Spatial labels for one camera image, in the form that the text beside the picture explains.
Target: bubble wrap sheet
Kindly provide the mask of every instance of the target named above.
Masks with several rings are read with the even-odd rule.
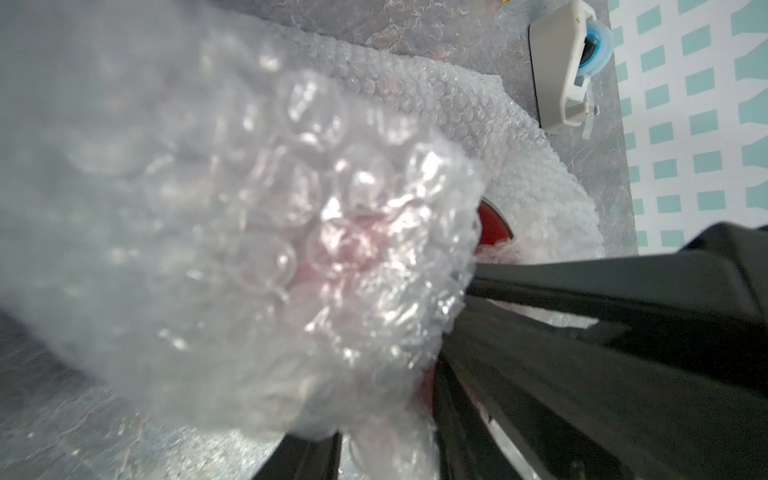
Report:
[[[499,76],[428,58],[392,55],[334,38],[239,17],[241,31],[282,38],[296,60],[347,91],[418,114],[479,158],[485,196],[505,215],[515,241],[493,254],[504,263],[604,256],[594,201],[568,173],[545,133],[504,91]]]
[[[3,308],[163,418],[342,429],[373,478],[436,478],[411,402],[472,275],[478,165],[265,28],[77,5],[33,0],[2,52]]]

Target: black plastic object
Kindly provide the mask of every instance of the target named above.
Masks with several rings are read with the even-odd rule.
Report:
[[[594,38],[584,39],[584,51],[581,53],[579,65],[584,65],[592,59],[594,53],[598,50],[598,41]]]
[[[724,223],[672,255],[478,265],[435,368],[442,480],[768,478],[766,261],[768,233]],[[556,328],[486,298],[600,322]],[[256,478],[335,478],[339,445],[286,437]]]
[[[445,433],[438,432],[437,435],[443,478],[521,479],[443,359],[439,359],[435,366],[432,405],[435,420]]]
[[[583,340],[768,392],[768,234],[729,224],[673,255],[478,265],[468,294],[603,320]]]
[[[286,435],[253,480],[337,480],[341,434],[321,442]]]

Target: gray countertop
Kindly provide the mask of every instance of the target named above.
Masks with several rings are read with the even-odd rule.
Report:
[[[401,55],[501,75],[537,118],[528,25],[566,0],[218,0],[283,25]],[[590,2],[607,23],[607,0]],[[595,199],[609,256],[637,253],[613,63],[593,83],[603,113],[551,137]],[[3,478],[249,478],[274,444],[169,428],[60,364],[0,313],[0,476]]]
[[[216,0],[235,11],[399,55],[443,60],[502,77],[509,96],[538,118],[528,47],[532,21],[567,0]],[[607,0],[591,0],[608,24]],[[608,256],[637,254],[627,155],[613,61],[593,79],[602,113],[591,139],[582,127],[550,137],[595,200]]]

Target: red object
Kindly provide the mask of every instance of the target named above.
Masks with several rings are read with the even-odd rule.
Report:
[[[512,231],[509,229],[507,222],[504,221],[504,217],[484,200],[480,202],[478,214],[480,215],[480,224],[482,225],[482,233],[480,234],[481,245],[496,245],[496,243],[502,240],[510,240],[512,238]]]

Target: white tiled wall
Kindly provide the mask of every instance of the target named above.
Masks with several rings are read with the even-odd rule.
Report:
[[[768,224],[768,0],[609,5],[640,253],[674,251],[721,220]],[[643,71],[661,46],[664,63]],[[673,138],[659,141],[652,127],[668,123]],[[697,173],[694,155],[711,152],[722,169]]]

